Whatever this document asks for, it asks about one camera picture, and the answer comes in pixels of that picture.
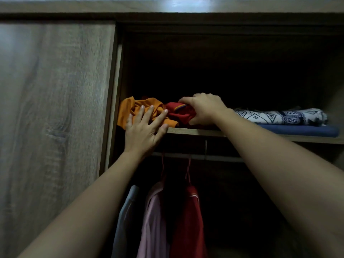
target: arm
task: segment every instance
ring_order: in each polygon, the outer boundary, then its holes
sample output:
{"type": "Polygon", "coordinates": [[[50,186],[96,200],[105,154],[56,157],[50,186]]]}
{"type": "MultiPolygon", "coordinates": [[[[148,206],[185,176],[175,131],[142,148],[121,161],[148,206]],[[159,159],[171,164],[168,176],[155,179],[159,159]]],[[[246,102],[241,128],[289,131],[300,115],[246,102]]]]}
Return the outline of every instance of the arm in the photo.
{"type": "Polygon", "coordinates": [[[19,258],[96,257],[111,230],[123,193],[140,161],[167,131],[163,112],[148,125],[153,108],[127,121],[125,150],[118,160],[27,247],[19,258]]]}
{"type": "Polygon", "coordinates": [[[195,124],[216,124],[288,221],[326,258],[344,257],[344,173],[303,147],[240,117],[218,96],[196,94],[195,124]]]}

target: person's right arm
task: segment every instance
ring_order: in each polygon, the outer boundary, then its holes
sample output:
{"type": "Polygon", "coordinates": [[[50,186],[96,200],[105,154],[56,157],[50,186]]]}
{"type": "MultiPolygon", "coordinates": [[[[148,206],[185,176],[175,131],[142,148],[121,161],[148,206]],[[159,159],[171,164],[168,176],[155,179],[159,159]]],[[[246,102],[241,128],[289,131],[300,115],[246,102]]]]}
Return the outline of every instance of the person's right arm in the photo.
{"type": "Polygon", "coordinates": [[[191,125],[217,125],[286,219],[319,254],[344,257],[344,172],[305,148],[226,108],[220,97],[184,97],[191,125]]]}

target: orange cloth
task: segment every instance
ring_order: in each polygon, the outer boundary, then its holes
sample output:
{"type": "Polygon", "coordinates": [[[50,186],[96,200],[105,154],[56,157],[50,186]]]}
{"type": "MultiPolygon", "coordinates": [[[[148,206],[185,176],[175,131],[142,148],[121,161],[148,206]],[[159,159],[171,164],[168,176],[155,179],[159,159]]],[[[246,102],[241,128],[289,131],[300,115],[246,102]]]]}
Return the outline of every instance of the orange cloth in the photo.
{"type": "MultiPolygon", "coordinates": [[[[120,106],[118,112],[117,125],[126,129],[127,118],[131,113],[133,115],[132,119],[135,120],[136,115],[139,113],[140,107],[144,105],[144,112],[147,112],[149,106],[154,105],[154,111],[151,116],[151,121],[154,121],[157,116],[159,116],[164,111],[164,104],[155,98],[135,100],[134,97],[124,99],[120,106]]],[[[174,128],[178,125],[177,121],[165,118],[163,124],[168,124],[169,127],[174,128]]]]}

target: red cloth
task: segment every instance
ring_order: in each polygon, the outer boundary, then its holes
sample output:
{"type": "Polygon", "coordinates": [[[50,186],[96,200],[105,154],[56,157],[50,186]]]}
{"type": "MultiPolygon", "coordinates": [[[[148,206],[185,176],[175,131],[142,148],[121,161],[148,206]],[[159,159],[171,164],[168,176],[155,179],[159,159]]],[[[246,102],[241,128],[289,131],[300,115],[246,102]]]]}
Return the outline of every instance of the red cloth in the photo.
{"type": "Polygon", "coordinates": [[[165,104],[165,108],[169,110],[167,116],[170,119],[187,125],[189,121],[196,116],[196,111],[193,107],[179,102],[170,102],[165,104]]]}
{"type": "Polygon", "coordinates": [[[183,213],[177,220],[170,247],[170,258],[205,258],[203,220],[197,190],[189,185],[183,213]]]}

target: forearm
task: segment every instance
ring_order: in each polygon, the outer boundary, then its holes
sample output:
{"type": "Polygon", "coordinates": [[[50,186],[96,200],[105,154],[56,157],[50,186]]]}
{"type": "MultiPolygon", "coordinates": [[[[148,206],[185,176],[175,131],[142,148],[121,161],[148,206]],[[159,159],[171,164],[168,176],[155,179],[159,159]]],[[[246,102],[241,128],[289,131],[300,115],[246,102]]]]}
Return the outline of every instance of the forearm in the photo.
{"type": "Polygon", "coordinates": [[[139,161],[123,153],[19,257],[96,257],[139,161]]]}
{"type": "Polygon", "coordinates": [[[343,171],[230,109],[217,114],[214,123],[286,218],[324,256],[343,257],[343,171]]]}

